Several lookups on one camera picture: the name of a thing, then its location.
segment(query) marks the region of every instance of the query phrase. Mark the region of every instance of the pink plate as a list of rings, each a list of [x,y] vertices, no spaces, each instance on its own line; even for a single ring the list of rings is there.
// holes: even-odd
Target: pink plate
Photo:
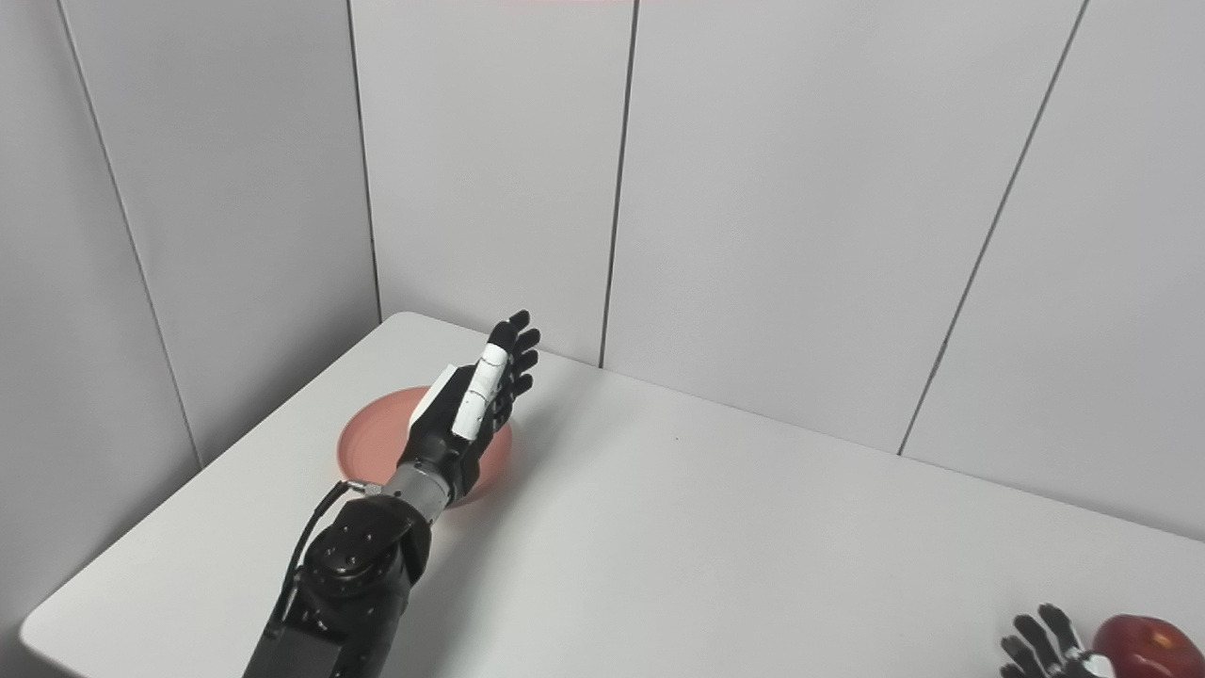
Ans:
[[[398,458],[406,447],[410,414],[427,394],[427,387],[416,387],[382,396],[347,423],[339,436],[339,470],[345,478],[384,485],[398,468]],[[480,497],[498,479],[511,456],[511,425],[494,434],[486,453],[481,455],[481,478],[462,505]]]

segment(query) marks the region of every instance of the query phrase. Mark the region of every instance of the robotic hand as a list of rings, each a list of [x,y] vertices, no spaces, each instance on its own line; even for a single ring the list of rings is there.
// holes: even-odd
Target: robotic hand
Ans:
[[[1062,609],[1047,603],[1038,608],[1038,615],[1054,633],[1058,652],[1054,652],[1038,620],[1028,614],[1018,615],[1012,625],[1024,641],[1016,636],[1000,641],[1000,647],[1013,661],[1000,667],[1003,678],[1113,678],[1113,665],[1109,658],[1084,649],[1080,635]]]
[[[494,326],[481,359],[449,366],[415,408],[398,471],[382,488],[339,483],[315,509],[293,552],[276,607],[243,678],[375,678],[410,589],[430,554],[431,525],[472,490],[481,455],[531,388],[540,330],[524,309]],[[305,544],[349,489],[330,527]],[[305,549],[305,558],[301,552]]]

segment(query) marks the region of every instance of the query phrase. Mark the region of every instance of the silver cylindrical joint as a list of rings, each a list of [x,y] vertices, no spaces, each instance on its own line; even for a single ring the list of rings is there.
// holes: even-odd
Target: silver cylindrical joint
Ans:
[[[415,507],[431,524],[447,508],[452,489],[434,468],[427,473],[422,462],[413,461],[399,466],[381,494]]]

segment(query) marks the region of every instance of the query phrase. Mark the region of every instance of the robotic arm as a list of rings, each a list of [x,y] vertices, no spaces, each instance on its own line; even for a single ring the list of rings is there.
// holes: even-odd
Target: robotic arm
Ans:
[[[339,483],[315,509],[243,678],[375,678],[410,589],[430,554],[431,525],[477,483],[481,455],[531,389],[540,330],[530,314],[494,326],[481,359],[448,367],[415,408],[398,471],[384,487]],[[335,521],[305,548],[347,490]]]

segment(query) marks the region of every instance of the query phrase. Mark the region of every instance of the wall panel seam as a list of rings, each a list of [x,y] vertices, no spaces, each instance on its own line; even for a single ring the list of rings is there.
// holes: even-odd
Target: wall panel seam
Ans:
[[[640,23],[640,0],[631,2],[631,35],[628,42],[628,73],[623,87],[623,122],[619,126],[619,161],[615,177],[615,210],[611,213],[611,249],[607,254],[606,290],[602,297],[602,329],[599,336],[599,370],[606,362],[606,330],[611,319],[611,283],[615,281],[615,246],[619,232],[619,201],[623,196],[623,163],[628,149],[628,114],[631,111],[631,73],[636,63],[636,26]]]
[[[904,456],[904,449],[907,447],[909,438],[912,436],[912,429],[916,426],[916,420],[921,414],[921,408],[924,407],[924,401],[929,395],[929,389],[933,387],[933,381],[937,377],[937,371],[941,369],[941,361],[946,356],[946,348],[950,346],[950,337],[954,332],[954,326],[958,324],[958,318],[963,313],[963,307],[966,305],[966,297],[970,294],[971,285],[975,284],[975,277],[978,275],[980,266],[983,263],[983,257],[987,254],[988,246],[992,243],[992,236],[995,235],[995,229],[1000,223],[1000,216],[1004,213],[1004,207],[1009,201],[1009,196],[1012,194],[1012,187],[1017,182],[1017,176],[1021,173],[1021,167],[1025,161],[1025,157],[1029,154],[1029,147],[1033,145],[1034,135],[1038,132],[1038,126],[1042,122],[1042,114],[1046,112],[1046,106],[1050,104],[1051,94],[1054,93],[1054,86],[1058,83],[1059,75],[1063,72],[1063,64],[1066,63],[1066,57],[1071,52],[1071,45],[1075,42],[1075,36],[1080,31],[1080,24],[1083,22],[1083,16],[1088,11],[1088,4],[1092,0],[1083,0],[1080,5],[1080,11],[1075,16],[1075,22],[1071,24],[1071,31],[1068,34],[1066,42],[1063,45],[1063,52],[1059,54],[1058,61],[1054,64],[1054,72],[1051,75],[1051,79],[1046,86],[1046,92],[1042,94],[1041,104],[1038,106],[1038,113],[1034,116],[1034,122],[1029,125],[1029,132],[1025,135],[1025,142],[1021,146],[1021,153],[1017,155],[1017,161],[1012,167],[1012,173],[1009,176],[1009,182],[1004,187],[1004,193],[1000,195],[1000,201],[995,207],[995,213],[992,216],[992,223],[988,225],[987,234],[983,236],[983,243],[980,246],[978,253],[975,257],[975,263],[971,265],[970,275],[966,278],[966,284],[963,285],[962,295],[958,297],[958,303],[954,306],[954,313],[950,318],[950,324],[946,326],[946,334],[941,338],[941,347],[937,348],[937,355],[933,361],[933,367],[929,370],[929,377],[925,379],[924,388],[921,390],[921,397],[917,400],[916,408],[912,411],[912,418],[909,420],[907,429],[904,431],[904,437],[900,440],[899,450],[897,455]]]
[[[188,412],[184,409],[184,399],[180,393],[180,382],[176,379],[176,370],[171,365],[171,355],[167,352],[167,342],[163,334],[163,326],[159,323],[159,313],[154,306],[154,297],[151,294],[151,285],[147,282],[146,269],[142,265],[142,257],[139,254],[137,242],[134,240],[134,231],[130,228],[129,211],[125,207],[125,199],[122,196],[120,187],[117,182],[117,173],[113,171],[113,163],[108,154],[108,146],[105,145],[105,135],[100,128],[100,119],[96,117],[96,107],[92,100],[92,92],[88,89],[88,79],[84,77],[83,63],[80,59],[80,51],[76,46],[75,34],[71,30],[71,22],[67,19],[66,7],[63,5],[63,0],[55,0],[55,5],[59,11],[59,20],[63,23],[63,30],[66,34],[67,46],[71,49],[71,60],[76,69],[76,76],[80,78],[80,87],[83,90],[84,105],[88,107],[88,117],[92,119],[93,131],[96,135],[96,141],[100,143],[100,153],[105,160],[105,170],[108,172],[108,182],[112,185],[113,195],[117,199],[117,206],[120,210],[122,224],[125,226],[125,236],[130,243],[130,250],[134,254],[134,264],[137,266],[139,279],[142,282],[142,291],[146,294],[147,306],[151,308],[151,319],[154,323],[155,334],[159,338],[159,348],[163,350],[164,362],[167,365],[167,376],[171,379],[171,388],[176,394],[176,403],[180,407],[180,417],[184,424],[184,432],[188,435],[188,446],[193,450],[193,460],[196,462],[198,471],[205,468],[205,464],[201,461],[201,455],[196,449],[196,441],[193,437],[193,429],[188,421]]]

